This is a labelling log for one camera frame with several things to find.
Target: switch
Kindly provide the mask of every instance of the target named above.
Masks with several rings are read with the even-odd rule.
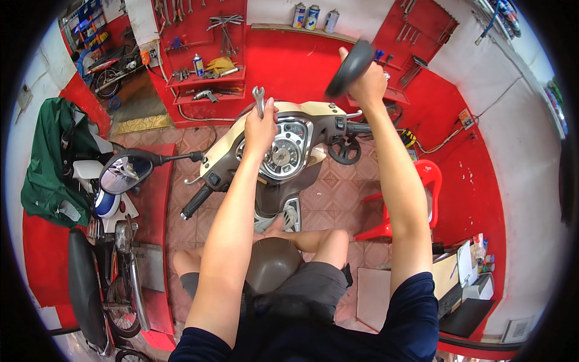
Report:
[[[346,124],[344,122],[344,119],[342,117],[336,117],[336,129],[339,131],[343,131],[345,126]]]
[[[212,186],[217,186],[219,182],[221,182],[221,179],[216,175],[215,172],[212,171],[209,176],[207,176],[207,182],[209,182],[209,184]]]

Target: green raincoat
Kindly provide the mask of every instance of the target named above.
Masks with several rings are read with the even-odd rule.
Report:
[[[94,123],[87,114],[64,98],[48,98],[38,112],[30,165],[20,192],[27,215],[38,215],[69,228],[77,224],[88,226],[92,202],[82,187],[79,191],[78,182],[63,176],[61,136],[75,120],[77,124],[67,152],[74,155],[98,152],[89,130],[89,122]]]

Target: mirror stem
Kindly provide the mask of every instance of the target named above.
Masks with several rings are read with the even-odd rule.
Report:
[[[193,162],[201,161],[203,159],[203,151],[195,151],[186,153],[184,155],[175,155],[175,156],[159,156],[159,164],[164,164],[169,161],[173,160],[181,160],[184,158],[191,159]]]

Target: scooter seat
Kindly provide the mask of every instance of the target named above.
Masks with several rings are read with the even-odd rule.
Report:
[[[302,263],[302,256],[289,240],[267,237],[253,245],[245,280],[254,295],[266,294],[298,271]]]
[[[68,296],[85,338],[103,350],[107,332],[92,245],[80,229],[68,234]]]

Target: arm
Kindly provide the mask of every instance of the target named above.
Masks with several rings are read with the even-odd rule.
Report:
[[[346,49],[340,48],[342,59],[346,55]],[[382,103],[386,86],[383,68],[372,63],[349,92],[363,110],[376,142],[380,186],[393,234],[392,295],[409,277],[432,271],[432,245],[424,186]]]
[[[263,120],[256,108],[247,116],[243,160],[209,230],[199,286],[185,322],[185,327],[213,333],[231,348],[235,345],[241,291],[251,257],[255,183],[263,155],[277,133],[275,112],[270,98]]]

